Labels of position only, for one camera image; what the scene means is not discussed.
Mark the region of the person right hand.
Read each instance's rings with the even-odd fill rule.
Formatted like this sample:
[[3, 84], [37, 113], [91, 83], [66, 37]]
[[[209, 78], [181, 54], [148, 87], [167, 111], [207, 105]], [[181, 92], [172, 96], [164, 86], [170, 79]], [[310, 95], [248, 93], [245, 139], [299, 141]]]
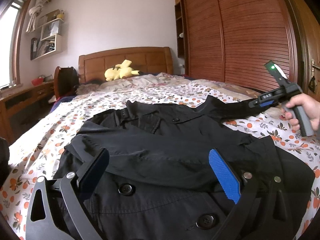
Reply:
[[[286, 104], [287, 108], [293, 108], [295, 106], [302, 106], [306, 115], [308, 116], [312, 129], [317, 132], [319, 129], [319, 117], [320, 117], [320, 108], [319, 102], [313, 99], [312, 97], [302, 93], [293, 96], [289, 102]], [[280, 116], [281, 120], [286, 120], [290, 123], [292, 128], [297, 131], [300, 129], [299, 121], [293, 117], [293, 115], [287, 112], [285, 109], [281, 109], [282, 115]]]

